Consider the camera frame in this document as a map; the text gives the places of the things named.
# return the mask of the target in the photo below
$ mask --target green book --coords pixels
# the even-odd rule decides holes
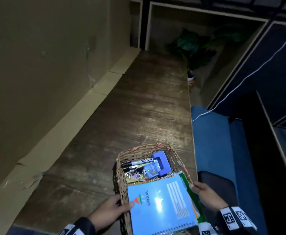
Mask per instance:
[[[199,223],[201,222],[207,222],[204,213],[203,213],[203,208],[201,206],[201,202],[200,202],[200,198],[198,197],[197,194],[195,194],[189,186],[189,182],[186,178],[186,176],[184,175],[184,173],[182,171],[178,172],[178,175],[181,177],[181,180],[183,182],[183,185],[185,187],[185,189],[187,190],[189,196],[191,197],[191,200],[193,201],[194,205],[195,205],[195,209],[196,209],[196,213],[198,215],[196,215],[197,221]]]

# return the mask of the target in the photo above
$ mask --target brown wooden surface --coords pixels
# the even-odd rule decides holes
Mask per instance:
[[[59,233],[114,194],[118,153],[167,142],[197,180],[186,67],[142,51],[85,123],[16,218],[15,224]],[[106,234],[119,234],[116,223]]]

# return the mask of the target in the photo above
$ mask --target person's left hand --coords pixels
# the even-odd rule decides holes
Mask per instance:
[[[89,219],[93,223],[96,231],[111,225],[122,213],[129,211],[134,206],[133,201],[118,206],[116,203],[119,200],[120,194],[110,196],[91,213]]]

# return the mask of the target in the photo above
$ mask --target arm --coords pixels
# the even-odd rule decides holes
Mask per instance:
[[[95,235],[134,206],[134,202],[118,206],[116,203],[119,200],[119,194],[110,196],[90,216],[81,217],[74,224],[68,224],[59,235]]]
[[[219,221],[219,232],[223,234],[257,234],[257,228],[253,222],[249,219],[246,213],[239,207],[230,207],[220,196],[213,191],[207,184],[194,182],[190,185],[191,190],[196,193],[202,204],[214,211],[217,214]],[[199,229],[201,235],[217,234],[209,223],[200,223]]]

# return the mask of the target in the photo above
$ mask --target potted plant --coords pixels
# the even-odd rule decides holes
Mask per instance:
[[[211,45],[227,42],[241,43],[247,40],[251,34],[252,31],[240,23],[228,23],[218,27],[214,31],[213,39],[183,29],[179,38],[168,45],[167,49],[187,62],[188,81],[192,81],[195,78],[194,70],[207,65],[217,54],[215,50],[209,49]]]

